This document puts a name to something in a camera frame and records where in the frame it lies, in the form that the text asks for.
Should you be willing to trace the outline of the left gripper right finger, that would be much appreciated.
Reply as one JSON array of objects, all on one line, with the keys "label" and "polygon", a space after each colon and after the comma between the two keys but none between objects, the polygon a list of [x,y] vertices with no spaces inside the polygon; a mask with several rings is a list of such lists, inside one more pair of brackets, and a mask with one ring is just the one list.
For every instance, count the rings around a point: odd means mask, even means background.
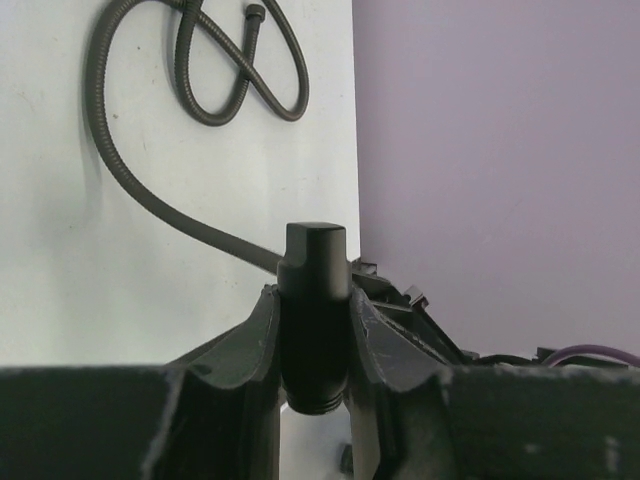
[{"label": "left gripper right finger", "polygon": [[635,479],[635,370],[446,366],[351,297],[358,479]]}]

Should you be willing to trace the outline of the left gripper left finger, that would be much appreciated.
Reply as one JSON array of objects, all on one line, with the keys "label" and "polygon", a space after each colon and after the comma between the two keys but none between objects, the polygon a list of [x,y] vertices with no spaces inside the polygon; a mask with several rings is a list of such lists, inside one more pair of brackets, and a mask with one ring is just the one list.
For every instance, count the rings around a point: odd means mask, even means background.
[{"label": "left gripper left finger", "polygon": [[280,300],[161,366],[1,372],[5,479],[273,479]]}]

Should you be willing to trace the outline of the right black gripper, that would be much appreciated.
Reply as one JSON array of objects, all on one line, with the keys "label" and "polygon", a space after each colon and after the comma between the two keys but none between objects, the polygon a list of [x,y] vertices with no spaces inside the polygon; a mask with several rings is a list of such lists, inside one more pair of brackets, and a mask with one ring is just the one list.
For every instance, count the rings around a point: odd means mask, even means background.
[{"label": "right black gripper", "polygon": [[429,315],[429,302],[415,286],[401,292],[392,283],[379,276],[375,263],[359,259],[352,262],[353,282],[364,291],[369,301],[391,323],[407,332],[426,346],[438,361],[451,365],[517,366],[517,367],[592,367],[637,368],[639,357],[601,345],[575,345],[562,349],[539,347],[533,357],[513,354],[481,355],[466,351],[444,332]]}]

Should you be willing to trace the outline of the black T-shaped connector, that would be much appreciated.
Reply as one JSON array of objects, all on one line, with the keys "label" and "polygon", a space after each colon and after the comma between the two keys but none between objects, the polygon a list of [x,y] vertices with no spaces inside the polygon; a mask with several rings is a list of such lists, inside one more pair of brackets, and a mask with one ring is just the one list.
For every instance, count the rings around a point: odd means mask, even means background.
[{"label": "black T-shaped connector", "polygon": [[288,224],[277,285],[287,401],[304,415],[329,413],[341,404],[348,375],[352,283],[345,228],[321,222]]}]

